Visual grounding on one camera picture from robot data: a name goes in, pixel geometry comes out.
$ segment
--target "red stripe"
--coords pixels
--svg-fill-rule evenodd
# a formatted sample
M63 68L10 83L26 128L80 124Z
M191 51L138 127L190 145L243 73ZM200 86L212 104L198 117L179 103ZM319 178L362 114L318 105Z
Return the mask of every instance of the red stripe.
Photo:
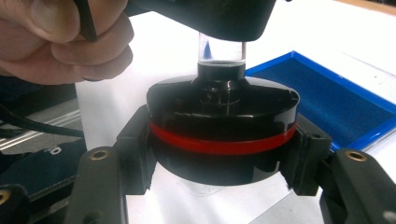
M170 133L153 122L149 123L149 127L164 142L185 150L217 155L247 155L282 146L294 136L297 125L275 136L245 142L216 142L184 137Z

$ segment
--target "transparent cylinder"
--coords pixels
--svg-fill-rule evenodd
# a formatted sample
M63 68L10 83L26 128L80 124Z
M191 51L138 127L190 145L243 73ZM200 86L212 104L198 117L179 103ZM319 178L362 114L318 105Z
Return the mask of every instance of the transparent cylinder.
M220 40L200 33L198 56L200 65L241 66L246 62L246 43Z

